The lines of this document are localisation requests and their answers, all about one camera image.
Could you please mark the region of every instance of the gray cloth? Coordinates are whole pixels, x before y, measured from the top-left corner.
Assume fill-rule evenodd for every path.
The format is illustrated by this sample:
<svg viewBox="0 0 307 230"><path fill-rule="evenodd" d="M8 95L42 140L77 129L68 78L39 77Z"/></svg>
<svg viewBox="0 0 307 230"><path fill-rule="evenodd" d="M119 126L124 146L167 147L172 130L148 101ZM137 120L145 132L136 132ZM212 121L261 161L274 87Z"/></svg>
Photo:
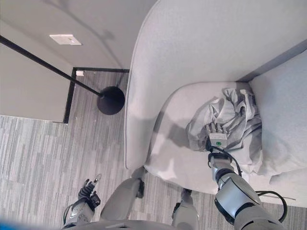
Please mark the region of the gray cloth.
<svg viewBox="0 0 307 230"><path fill-rule="evenodd" d="M214 97L199 108L186 127L190 148L203 151L207 140L204 126L219 123L227 132L228 150L243 147L243 139L261 129L254 95L247 90L223 89L224 98Z"/></svg>

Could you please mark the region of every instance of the seat cushion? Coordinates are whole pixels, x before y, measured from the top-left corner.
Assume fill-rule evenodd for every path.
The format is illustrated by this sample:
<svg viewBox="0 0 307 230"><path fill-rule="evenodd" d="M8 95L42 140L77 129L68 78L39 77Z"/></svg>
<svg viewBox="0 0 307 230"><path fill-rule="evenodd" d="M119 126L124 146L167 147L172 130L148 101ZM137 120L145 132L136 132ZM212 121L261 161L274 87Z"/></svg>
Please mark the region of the seat cushion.
<svg viewBox="0 0 307 230"><path fill-rule="evenodd" d="M223 96L223 88L250 90L247 83L204 82L184 86L168 98L155 123L145 164L151 174L181 187L216 194L217 185L207 165L208 153L189 149L185 128L206 101ZM246 165L242 163L248 163L249 159L249 143L250 140L246 138L244 148L240 150L242 157L235 156L243 169L246 169ZM307 207L307 187L301 181L301 178L307 177L307 170L283 173L272 178L255 173L243 173L243 177L255 190L273 190L284 196L288 205ZM261 200L281 204L274 196L262 196Z"/></svg>
<svg viewBox="0 0 307 230"><path fill-rule="evenodd" d="M247 83L204 82L184 86L168 98L150 143L145 164L150 173L185 188L216 193L217 185L207 165L208 154L189 149L185 128L205 102L223 97L223 88L250 89Z"/></svg>

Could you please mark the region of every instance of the crumpled fabric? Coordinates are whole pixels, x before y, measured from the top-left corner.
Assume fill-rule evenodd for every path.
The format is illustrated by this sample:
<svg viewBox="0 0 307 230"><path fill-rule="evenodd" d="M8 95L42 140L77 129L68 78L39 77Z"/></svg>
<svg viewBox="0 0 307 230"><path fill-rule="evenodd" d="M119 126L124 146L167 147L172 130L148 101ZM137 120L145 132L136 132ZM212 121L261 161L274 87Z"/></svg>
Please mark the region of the crumpled fabric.
<svg viewBox="0 0 307 230"><path fill-rule="evenodd" d="M189 147L194 151L204 151L207 141L205 125L219 123L226 130L226 150L238 162L254 167L261 165L261 117L255 104L253 93L248 90L223 89L224 98L214 97L199 108L186 127ZM248 138L248 153L241 151L244 139Z"/></svg>

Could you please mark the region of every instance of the lamp pole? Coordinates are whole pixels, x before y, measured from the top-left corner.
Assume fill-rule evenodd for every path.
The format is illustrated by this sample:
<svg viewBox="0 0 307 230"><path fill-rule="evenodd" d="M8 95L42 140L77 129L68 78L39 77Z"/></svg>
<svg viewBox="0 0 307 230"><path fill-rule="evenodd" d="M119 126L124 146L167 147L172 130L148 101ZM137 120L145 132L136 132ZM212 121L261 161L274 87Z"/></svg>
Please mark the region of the lamp pole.
<svg viewBox="0 0 307 230"><path fill-rule="evenodd" d="M97 92L96 90L93 90L92 88L88 87L82 82L76 80L75 78L64 73L58 68L50 65L49 63L45 62L44 60L40 59L39 57L35 56L34 54L23 49L19 45L11 42L10 40L6 39L5 37L1 35L0 35L0 43L24 55L25 57L31 59L32 61L35 61L36 63L44 66L45 68L59 74L60 76L74 82L75 84L80 85L84 89L96 94L98 96L97 107L102 113L106 115L114 115L123 108L125 104L125 95L120 88L116 86L109 86L109 87L104 88L101 92Z"/></svg>

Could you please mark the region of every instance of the black baseboard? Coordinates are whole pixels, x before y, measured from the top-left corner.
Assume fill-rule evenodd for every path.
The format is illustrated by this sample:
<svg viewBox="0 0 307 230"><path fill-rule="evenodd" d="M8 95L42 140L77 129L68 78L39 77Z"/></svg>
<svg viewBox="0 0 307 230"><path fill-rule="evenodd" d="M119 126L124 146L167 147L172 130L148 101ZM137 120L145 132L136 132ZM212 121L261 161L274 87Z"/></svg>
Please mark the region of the black baseboard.
<svg viewBox="0 0 307 230"><path fill-rule="evenodd" d="M108 68L89 68L89 67L74 67L72 68L71 77L77 79L76 72L78 70L84 70L84 71L102 71L102 72L116 72L116 73L129 73L129 69L108 69ZM65 114L63 123L68 124L69 115L71 113L71 103L72 103L72 97L73 92L75 88L75 83L71 81L69 85L68 95L67 95L67 101L66 101L66 108L65 108Z"/></svg>
<svg viewBox="0 0 307 230"><path fill-rule="evenodd" d="M102 72L116 72L116 73L129 73L129 69L109 69L109 68L90 68L90 67L75 67L76 70L88 71L102 71Z"/></svg>
<svg viewBox="0 0 307 230"><path fill-rule="evenodd" d="M77 79L75 68L72 68L71 77ZM72 96L73 96L74 88L75 88L75 83L71 81L69 85L66 107L65 107L65 114L64 114L64 119L63 119L63 123L65 124L68 124L69 114L71 113L71 103L72 103Z"/></svg>

